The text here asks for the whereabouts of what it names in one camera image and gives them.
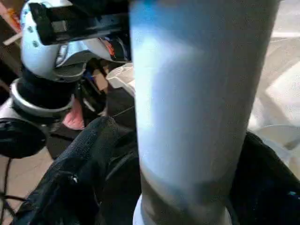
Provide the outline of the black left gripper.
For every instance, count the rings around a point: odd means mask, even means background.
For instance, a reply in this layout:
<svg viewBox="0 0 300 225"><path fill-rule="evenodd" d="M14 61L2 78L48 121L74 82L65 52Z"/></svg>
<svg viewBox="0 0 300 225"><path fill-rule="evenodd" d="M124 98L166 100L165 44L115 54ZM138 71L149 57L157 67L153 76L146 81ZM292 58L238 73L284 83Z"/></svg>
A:
<svg viewBox="0 0 300 225"><path fill-rule="evenodd" d="M130 60L127 0L72 0L68 6L30 3L40 41L64 44L101 39L113 61Z"/></svg>

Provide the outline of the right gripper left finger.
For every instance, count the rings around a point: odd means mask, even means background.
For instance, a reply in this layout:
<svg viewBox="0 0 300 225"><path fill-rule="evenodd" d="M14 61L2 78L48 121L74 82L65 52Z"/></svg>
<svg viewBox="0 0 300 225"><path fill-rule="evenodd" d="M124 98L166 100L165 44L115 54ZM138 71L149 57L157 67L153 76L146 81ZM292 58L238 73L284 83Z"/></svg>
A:
<svg viewBox="0 0 300 225"><path fill-rule="evenodd" d="M93 120L20 206L16 225L130 225L141 193L136 132Z"/></svg>

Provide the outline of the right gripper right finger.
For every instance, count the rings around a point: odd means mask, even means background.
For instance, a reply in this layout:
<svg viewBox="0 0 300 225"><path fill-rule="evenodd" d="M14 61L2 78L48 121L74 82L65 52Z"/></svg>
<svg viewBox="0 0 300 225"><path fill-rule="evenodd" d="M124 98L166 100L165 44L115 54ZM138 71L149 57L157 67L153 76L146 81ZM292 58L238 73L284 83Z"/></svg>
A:
<svg viewBox="0 0 300 225"><path fill-rule="evenodd" d="M247 132L231 188L241 225L298 225L300 181L275 151Z"/></svg>

